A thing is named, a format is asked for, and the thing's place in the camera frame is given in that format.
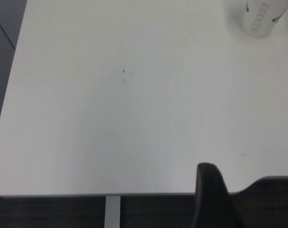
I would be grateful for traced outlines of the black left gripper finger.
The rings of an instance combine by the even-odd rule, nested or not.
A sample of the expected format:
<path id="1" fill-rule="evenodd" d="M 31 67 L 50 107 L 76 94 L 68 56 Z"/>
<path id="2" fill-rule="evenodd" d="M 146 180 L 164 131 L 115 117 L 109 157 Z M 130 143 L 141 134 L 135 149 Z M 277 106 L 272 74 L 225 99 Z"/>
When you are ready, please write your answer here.
<path id="1" fill-rule="evenodd" d="M 242 228 L 241 220 L 219 169 L 200 163 L 196 170 L 195 213 L 192 228 Z"/>

